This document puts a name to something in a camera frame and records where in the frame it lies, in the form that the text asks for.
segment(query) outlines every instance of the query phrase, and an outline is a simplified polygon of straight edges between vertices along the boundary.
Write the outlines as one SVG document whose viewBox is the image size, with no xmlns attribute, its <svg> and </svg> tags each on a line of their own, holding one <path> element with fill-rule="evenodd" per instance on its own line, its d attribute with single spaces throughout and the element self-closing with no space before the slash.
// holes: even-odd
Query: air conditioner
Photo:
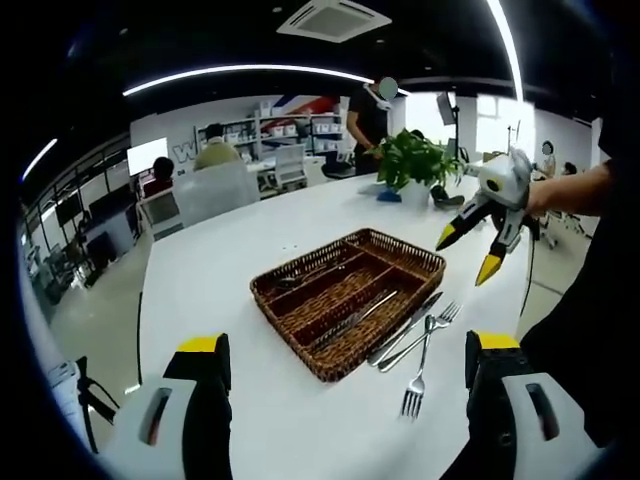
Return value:
<svg viewBox="0 0 640 480">
<path fill-rule="evenodd" d="M 390 23 L 390 18 L 350 0 L 311 0 L 277 32 L 341 43 Z"/>
</svg>

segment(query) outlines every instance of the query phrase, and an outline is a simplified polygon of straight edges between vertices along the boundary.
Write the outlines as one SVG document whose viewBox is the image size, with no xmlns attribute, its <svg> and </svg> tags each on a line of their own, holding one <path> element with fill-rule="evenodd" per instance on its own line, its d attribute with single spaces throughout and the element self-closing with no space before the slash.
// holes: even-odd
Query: floor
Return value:
<svg viewBox="0 0 640 480">
<path fill-rule="evenodd" d="M 587 238 L 555 219 L 549 232 L 558 244 L 550 249 L 537 242 L 532 283 L 520 319 L 517 338 L 544 318 L 578 273 L 589 246 Z M 87 355 L 89 376 L 100 382 L 118 403 L 137 387 L 137 314 L 151 242 L 142 236 L 133 250 L 109 267 L 89 290 L 68 291 L 56 307 L 51 329 L 69 359 Z M 97 392 L 100 398 L 106 398 Z M 92 428 L 98 448 L 105 445 L 111 426 L 95 412 Z"/>
</svg>

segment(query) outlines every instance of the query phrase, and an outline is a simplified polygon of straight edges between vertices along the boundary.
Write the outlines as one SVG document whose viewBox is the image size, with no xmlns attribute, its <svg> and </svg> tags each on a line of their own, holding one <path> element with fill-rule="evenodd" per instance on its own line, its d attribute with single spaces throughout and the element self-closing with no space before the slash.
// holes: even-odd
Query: knife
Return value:
<svg viewBox="0 0 640 480">
<path fill-rule="evenodd" d="M 437 292 L 431 295 L 419 308 L 416 312 L 411 316 L 409 323 L 407 325 L 396 332 L 391 338 L 389 338 L 386 342 L 384 342 L 380 347 L 378 347 L 367 359 L 369 365 L 372 367 L 377 366 L 382 360 L 384 360 L 391 351 L 398 346 L 398 344 L 406 337 L 409 332 L 420 323 L 420 321 L 424 318 L 424 316 L 431 310 L 436 302 L 442 296 L 442 292 Z"/>
<path fill-rule="evenodd" d="M 376 302 L 376 300 L 378 300 L 378 298 L 380 298 L 383 294 L 378 295 L 377 297 L 375 297 L 373 299 L 372 302 L 369 303 L 369 305 L 370 305 L 371 303 L 376 302 L 372 307 L 370 307 L 367 310 L 365 310 L 364 313 L 356 312 L 356 313 L 353 313 L 353 314 L 349 315 L 345 320 L 343 320 L 340 323 L 338 323 L 335 327 L 329 329 L 329 331 L 327 331 L 324 335 L 322 335 L 318 339 L 318 342 L 314 345 L 312 350 L 314 352 L 318 352 L 319 350 L 322 350 L 329 343 L 333 342 L 336 338 L 338 338 L 339 336 L 343 335 L 347 331 L 351 330 L 358 323 L 360 323 L 366 317 L 371 315 L 376 308 L 381 306 L 387 300 L 390 300 L 391 298 L 395 297 L 397 294 L 398 294 L 398 290 L 394 290 L 393 292 L 391 292 L 387 296 L 385 296 L 382 300 Z"/>
</svg>

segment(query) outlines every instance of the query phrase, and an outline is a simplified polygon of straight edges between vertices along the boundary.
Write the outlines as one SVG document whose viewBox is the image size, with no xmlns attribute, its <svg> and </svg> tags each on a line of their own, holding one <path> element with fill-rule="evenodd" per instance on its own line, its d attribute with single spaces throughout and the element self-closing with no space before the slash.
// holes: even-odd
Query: woven cutlery tray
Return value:
<svg viewBox="0 0 640 480">
<path fill-rule="evenodd" d="M 445 266 L 439 255 L 363 229 L 254 278 L 251 292 L 307 367 L 320 380 L 335 382 L 400 328 L 438 287 Z M 318 348 L 332 327 L 394 291 L 370 315 Z"/>
</svg>

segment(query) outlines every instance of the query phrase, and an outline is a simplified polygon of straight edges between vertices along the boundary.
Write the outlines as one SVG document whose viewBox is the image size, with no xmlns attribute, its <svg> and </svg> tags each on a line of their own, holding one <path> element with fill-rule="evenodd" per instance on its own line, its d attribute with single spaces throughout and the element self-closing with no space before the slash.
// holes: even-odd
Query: black ceiling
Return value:
<svg viewBox="0 0 640 480">
<path fill-rule="evenodd" d="M 393 23 L 342 44 L 275 30 L 307 0 L 256 2 L 103 2 L 71 7 L 46 2 L 21 23 L 23 116 L 16 161 L 24 169 L 54 137 L 58 144 L 25 188 L 36 191 L 83 153 L 153 112 L 237 96 L 348 94 L 353 82 L 299 73 L 232 73 L 158 86 L 128 98 L 122 91 L 172 73 L 224 64 L 280 63 L 398 79 L 466 77 L 510 80 L 504 47 L 485 1 L 360 0 Z M 502 0 L 514 35 L 528 100 L 585 119 L 609 75 L 606 49 L 593 31 L 555 0 Z M 282 7 L 274 13 L 274 7 Z M 438 88 L 451 82 L 443 80 Z M 458 92 L 502 91 L 482 82 Z M 413 84 L 408 90 L 433 89 Z"/>
</svg>

